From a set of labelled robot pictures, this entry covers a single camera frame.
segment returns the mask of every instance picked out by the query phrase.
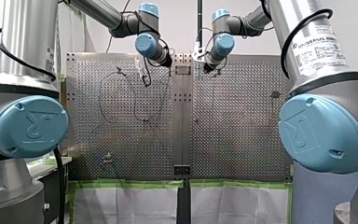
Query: gray wall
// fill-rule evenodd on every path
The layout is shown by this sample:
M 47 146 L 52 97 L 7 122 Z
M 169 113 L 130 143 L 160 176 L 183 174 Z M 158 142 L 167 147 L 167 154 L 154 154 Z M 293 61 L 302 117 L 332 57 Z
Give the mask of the gray wall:
M 295 164 L 293 224 L 331 224 L 337 204 L 351 200 L 358 173 L 319 174 Z

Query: perforated metal panel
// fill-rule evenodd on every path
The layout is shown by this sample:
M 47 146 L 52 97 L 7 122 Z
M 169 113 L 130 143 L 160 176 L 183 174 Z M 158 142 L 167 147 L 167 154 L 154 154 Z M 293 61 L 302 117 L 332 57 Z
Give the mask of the perforated metal panel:
M 231 56 L 220 75 L 195 64 L 193 178 L 287 180 L 292 162 L 278 133 L 286 83 L 279 57 Z
M 73 179 L 169 179 L 172 165 L 172 78 L 152 68 L 144 86 L 135 55 L 68 57 L 67 102 Z

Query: label sticker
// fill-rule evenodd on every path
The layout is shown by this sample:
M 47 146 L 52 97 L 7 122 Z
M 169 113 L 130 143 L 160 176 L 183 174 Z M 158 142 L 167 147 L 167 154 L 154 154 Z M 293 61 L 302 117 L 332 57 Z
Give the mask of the label sticker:
M 331 26 L 316 26 L 316 32 L 293 41 L 292 50 L 301 76 L 311 76 L 326 65 L 347 65 Z
M 48 72 L 53 72 L 54 67 L 54 49 L 48 47 L 46 52 L 46 70 Z

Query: metal stand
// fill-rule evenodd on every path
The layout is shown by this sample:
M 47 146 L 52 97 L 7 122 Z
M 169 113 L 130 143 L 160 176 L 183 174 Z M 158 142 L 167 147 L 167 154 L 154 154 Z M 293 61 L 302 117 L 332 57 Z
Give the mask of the metal stand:
M 44 209 L 43 184 L 33 181 L 25 161 L 0 161 L 0 223 L 43 224 Z

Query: green border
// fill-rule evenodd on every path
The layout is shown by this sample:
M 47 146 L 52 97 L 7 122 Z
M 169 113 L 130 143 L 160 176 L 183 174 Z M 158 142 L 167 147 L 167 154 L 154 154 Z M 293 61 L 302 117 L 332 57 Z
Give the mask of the green border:
M 252 189 L 290 189 L 292 184 L 283 182 L 260 182 L 251 180 L 207 179 L 190 180 L 191 188 L 242 187 Z
M 120 179 L 100 179 L 91 181 L 71 181 L 76 189 L 181 189 L 183 181 L 133 181 Z
M 74 222 L 75 195 L 77 189 L 181 189 L 183 181 L 133 181 L 100 179 L 69 182 L 70 224 Z M 259 182 L 247 180 L 207 179 L 190 180 L 191 188 L 240 187 L 253 189 L 288 189 L 287 224 L 292 224 L 293 184 L 282 182 Z

